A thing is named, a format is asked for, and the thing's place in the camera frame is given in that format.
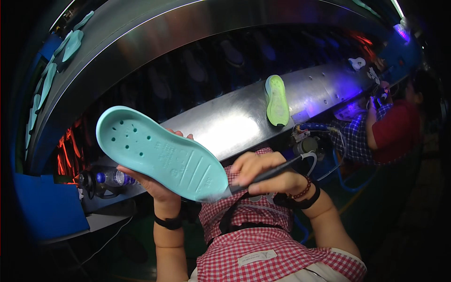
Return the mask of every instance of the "black strap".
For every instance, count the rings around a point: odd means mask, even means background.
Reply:
[[[231,232],[231,226],[230,223],[232,222],[232,216],[233,213],[236,210],[236,207],[238,205],[238,202],[243,200],[243,199],[247,199],[252,197],[249,192],[246,192],[243,194],[243,196],[241,196],[241,198],[239,198],[222,216],[221,221],[219,222],[219,230],[221,230],[221,235],[227,234]]]
[[[266,224],[263,222],[259,222],[259,223],[254,223],[254,222],[243,222],[241,225],[231,225],[230,223],[232,222],[232,216],[233,213],[235,212],[237,206],[238,206],[238,202],[241,201],[242,199],[247,199],[247,198],[251,198],[253,197],[252,195],[249,194],[249,192],[246,192],[243,194],[243,196],[241,196],[241,198],[239,198],[222,216],[221,221],[219,222],[219,230],[221,230],[221,235],[225,235],[237,230],[241,230],[241,229],[246,229],[246,228],[255,228],[255,227],[275,227],[275,228],[280,228],[283,229],[282,226],[280,225],[272,225],[272,224]],[[213,237],[210,239],[210,241],[207,244],[207,248],[213,243],[213,240],[216,237]]]

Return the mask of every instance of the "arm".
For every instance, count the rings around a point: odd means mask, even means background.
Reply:
[[[170,132],[183,136],[180,131]],[[152,178],[118,166],[118,170],[136,179],[153,197],[155,216],[159,219],[176,218],[180,213],[180,196],[169,191],[166,187]],[[186,255],[184,248],[183,228],[169,230],[156,222],[153,225],[153,240],[156,248],[156,272],[157,281],[182,282],[188,280]]]
[[[367,116],[367,120],[366,120],[366,124],[365,124],[366,135],[367,135],[368,147],[372,150],[377,150],[377,144],[376,144],[376,140],[374,138],[374,133],[373,133],[373,124],[375,124],[377,121],[376,108],[374,107],[373,97],[370,97],[370,99],[371,99],[370,107],[368,109],[368,116]]]
[[[315,191],[313,184],[310,189],[305,197],[299,198],[297,201],[311,198]],[[361,259],[357,245],[346,233],[338,210],[326,192],[321,190],[318,200],[311,207],[302,211],[310,219],[318,247],[338,248]]]
[[[160,219],[176,218],[180,212],[180,199],[174,204],[154,200],[154,210],[155,216]],[[187,281],[183,228],[169,230],[155,222],[153,240],[156,248],[157,281]]]
[[[248,152],[235,161],[230,171],[232,173],[241,171],[235,180],[235,184],[246,186],[259,173],[276,167],[285,161],[285,158],[279,152],[263,155]],[[307,179],[305,177],[294,170],[288,170],[274,178],[250,185],[248,191],[254,195],[271,192],[297,195],[304,191],[306,187]],[[316,187],[312,183],[307,194],[296,199],[296,201],[310,199],[315,194],[315,190]],[[339,248],[360,258],[359,249],[346,233],[338,211],[326,192],[321,190],[316,202],[303,212],[310,219],[318,247]]]

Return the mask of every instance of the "blue panel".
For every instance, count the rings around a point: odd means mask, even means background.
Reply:
[[[75,185],[54,184],[53,176],[14,174],[22,212],[36,240],[89,229]]]
[[[412,68],[419,67],[422,60],[421,47],[413,39],[407,43],[398,32],[394,31],[379,57],[385,59],[389,69],[380,78],[389,83],[394,83],[408,75]]]
[[[47,60],[50,60],[53,52],[55,52],[55,50],[61,45],[62,42],[63,39],[59,38],[58,35],[53,33],[49,35],[39,53]]]

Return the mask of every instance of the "hand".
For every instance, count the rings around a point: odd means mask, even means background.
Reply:
[[[368,109],[371,109],[371,108],[376,109],[376,105],[374,104],[374,97],[373,96],[370,96],[370,98],[369,98],[369,105],[368,106],[369,106]]]
[[[169,128],[166,128],[166,129],[178,136],[183,137],[183,134],[180,131],[174,132],[173,130],[171,130]],[[194,140],[192,134],[189,134],[187,136],[187,138]],[[164,209],[167,209],[167,210],[171,210],[171,209],[175,210],[176,211],[175,216],[177,216],[178,211],[180,210],[180,196],[179,195],[170,191],[169,189],[167,189],[166,187],[161,185],[159,182],[155,181],[154,179],[150,178],[147,175],[133,171],[133,170],[128,169],[121,165],[117,166],[117,169],[119,171],[122,171],[123,173],[130,175],[136,181],[138,181],[144,187],[144,189],[146,189],[146,191],[153,197],[155,207],[162,206],[162,207],[164,207]]]
[[[286,159],[279,152],[266,153],[263,155],[257,155],[253,152],[244,153],[234,162],[230,170],[231,173],[240,171],[239,176],[232,184],[247,186],[260,173],[284,162],[286,162]],[[276,177],[250,185],[248,191],[251,195],[261,195],[271,192],[297,195],[306,187],[307,179],[290,169]]]

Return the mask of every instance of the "plastic bottle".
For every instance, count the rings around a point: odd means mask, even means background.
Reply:
[[[115,168],[97,173],[96,180],[98,183],[105,183],[110,187],[135,185],[137,183],[134,178]]]

